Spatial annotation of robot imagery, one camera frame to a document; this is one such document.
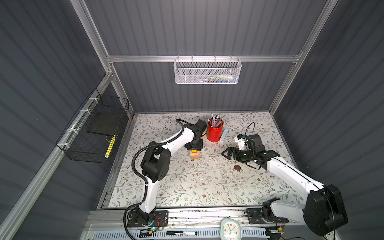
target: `bundle of pencils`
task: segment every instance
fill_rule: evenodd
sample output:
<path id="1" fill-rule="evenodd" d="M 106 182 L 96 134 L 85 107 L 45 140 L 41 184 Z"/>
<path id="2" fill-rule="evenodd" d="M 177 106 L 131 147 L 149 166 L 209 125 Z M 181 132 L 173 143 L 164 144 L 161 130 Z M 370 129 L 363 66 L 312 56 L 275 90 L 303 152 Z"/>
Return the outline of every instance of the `bundle of pencils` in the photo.
<path id="1" fill-rule="evenodd" d="M 214 116 L 212 114 L 212 117 L 211 119 L 208 120 L 208 123 L 209 123 L 209 126 L 213 128 L 219 128 L 224 123 L 224 119 L 222 118 L 222 116 L 219 116 L 219 115 Z"/>

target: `brown piece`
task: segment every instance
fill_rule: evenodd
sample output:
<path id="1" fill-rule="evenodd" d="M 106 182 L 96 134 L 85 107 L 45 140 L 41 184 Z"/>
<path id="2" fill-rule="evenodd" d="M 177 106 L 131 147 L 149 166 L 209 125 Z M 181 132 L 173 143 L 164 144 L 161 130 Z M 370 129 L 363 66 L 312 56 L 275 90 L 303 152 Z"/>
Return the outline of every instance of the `brown piece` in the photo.
<path id="1" fill-rule="evenodd" d="M 240 172 L 241 167 L 239 165 L 235 165 L 233 169 L 238 170 Z"/>
<path id="2" fill-rule="evenodd" d="M 200 157 L 200 151 L 197 150 L 191 150 L 190 151 L 192 160 L 199 159 Z"/>

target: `red cup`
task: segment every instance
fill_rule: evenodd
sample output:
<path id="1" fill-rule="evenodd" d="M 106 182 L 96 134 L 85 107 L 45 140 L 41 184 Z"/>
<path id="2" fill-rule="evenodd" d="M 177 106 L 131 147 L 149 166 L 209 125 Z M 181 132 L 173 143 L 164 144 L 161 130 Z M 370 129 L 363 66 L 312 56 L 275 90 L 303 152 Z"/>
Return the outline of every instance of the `red cup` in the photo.
<path id="1" fill-rule="evenodd" d="M 218 142 L 221 138 L 221 134 L 223 133 L 223 126 L 224 122 L 219 128 L 213 128 L 208 124 L 207 139 L 211 142 Z"/>

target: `robotic arm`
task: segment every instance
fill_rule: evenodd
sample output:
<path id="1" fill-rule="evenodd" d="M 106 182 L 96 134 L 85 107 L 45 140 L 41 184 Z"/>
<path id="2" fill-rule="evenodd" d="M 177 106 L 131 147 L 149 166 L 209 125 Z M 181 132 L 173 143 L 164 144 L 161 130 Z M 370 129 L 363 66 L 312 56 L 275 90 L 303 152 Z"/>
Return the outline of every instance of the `robotic arm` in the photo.
<path id="1" fill-rule="evenodd" d="M 147 190 L 142 194 L 142 204 L 136 207 L 136 213 L 148 225 L 154 220 L 157 190 L 160 181 L 168 173 L 171 156 L 183 145 L 189 150 L 201 150 L 203 147 L 200 137 L 207 128 L 206 123 L 202 120 L 198 120 L 196 124 L 183 122 L 185 124 L 182 130 L 169 139 L 160 143 L 152 141 L 141 162 L 142 174 L 148 184 Z M 263 203 L 263 219 L 273 222 L 277 218 L 289 218 L 307 224 L 319 236 L 348 222 L 340 191 L 335 186 L 324 186 L 290 166 L 275 151 L 266 151 L 259 135 L 247 136 L 246 139 L 239 135 L 235 137 L 235 141 L 240 148 L 227 148 L 222 152 L 224 157 L 229 160 L 233 157 L 243 163 L 256 163 L 259 165 L 258 169 L 262 167 L 283 179 L 306 202 L 300 204 L 285 202 L 279 198 L 270 199 Z"/>

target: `leaf pattern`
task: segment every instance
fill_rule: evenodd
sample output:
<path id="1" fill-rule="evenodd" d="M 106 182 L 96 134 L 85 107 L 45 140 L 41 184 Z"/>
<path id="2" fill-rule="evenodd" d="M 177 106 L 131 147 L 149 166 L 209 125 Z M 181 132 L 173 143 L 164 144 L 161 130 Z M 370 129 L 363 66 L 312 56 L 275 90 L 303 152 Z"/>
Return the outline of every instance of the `leaf pattern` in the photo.
<path id="1" fill-rule="evenodd" d="M 224 143 L 210 142 L 204 137 L 204 147 L 198 160 L 192 160 L 189 151 L 184 147 L 175 152 L 170 160 L 168 174 L 160 182 L 157 206 L 253 205 L 262 204 L 274 197 L 302 203 L 303 198 L 277 176 L 264 169 L 255 170 L 221 156 L 221 152 L 227 147 L 236 147 L 233 138 L 244 134 L 247 126 L 255 122 L 254 133 L 261 136 L 266 149 L 275 150 L 293 165 L 270 113 L 221 115 L 225 121 L 224 127 L 229 128 Z M 143 181 L 132 172 L 132 158 L 151 141 L 159 142 L 179 131 L 180 125 L 175 124 L 178 118 L 195 124 L 198 119 L 207 121 L 210 114 L 138 115 L 109 207 L 127 207 L 141 201 Z M 253 126 L 248 128 L 247 133 L 252 132 L 252 128 Z M 135 164 L 139 172 L 142 155 Z M 233 169 L 234 165 L 241 166 L 240 172 Z"/>

